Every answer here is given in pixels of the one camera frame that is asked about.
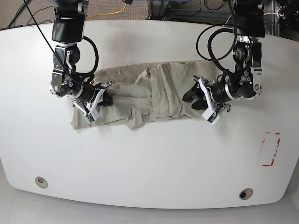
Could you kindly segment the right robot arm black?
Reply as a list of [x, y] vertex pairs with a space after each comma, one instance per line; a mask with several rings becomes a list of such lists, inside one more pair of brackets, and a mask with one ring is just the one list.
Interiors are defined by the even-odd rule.
[[[112, 98], [106, 89], [113, 82], [94, 84], [95, 71], [99, 64], [99, 53], [95, 43], [84, 36], [89, 2], [87, 0], [53, 0], [54, 25], [52, 40], [57, 42], [53, 54], [51, 93], [61, 98], [68, 96], [72, 105], [84, 115], [87, 123], [99, 119], [97, 106], [110, 106]], [[94, 67], [89, 72], [77, 72], [80, 60], [78, 43], [82, 40], [91, 44], [95, 53]]]

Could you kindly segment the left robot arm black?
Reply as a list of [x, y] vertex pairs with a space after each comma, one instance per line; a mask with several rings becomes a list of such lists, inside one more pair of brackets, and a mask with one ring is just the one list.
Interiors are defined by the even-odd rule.
[[[192, 109], [210, 112], [208, 118], [217, 118], [221, 112], [229, 111], [233, 100], [253, 99], [260, 95], [262, 44], [265, 37], [264, 0], [229, 0], [228, 7], [232, 23], [220, 24], [207, 42], [210, 62], [222, 71], [214, 81], [194, 76], [195, 85], [184, 94], [182, 100], [192, 104]], [[220, 64], [224, 57], [216, 58], [212, 50], [214, 38], [221, 33], [232, 33], [234, 40], [228, 53], [235, 61], [235, 70], [230, 71]]]

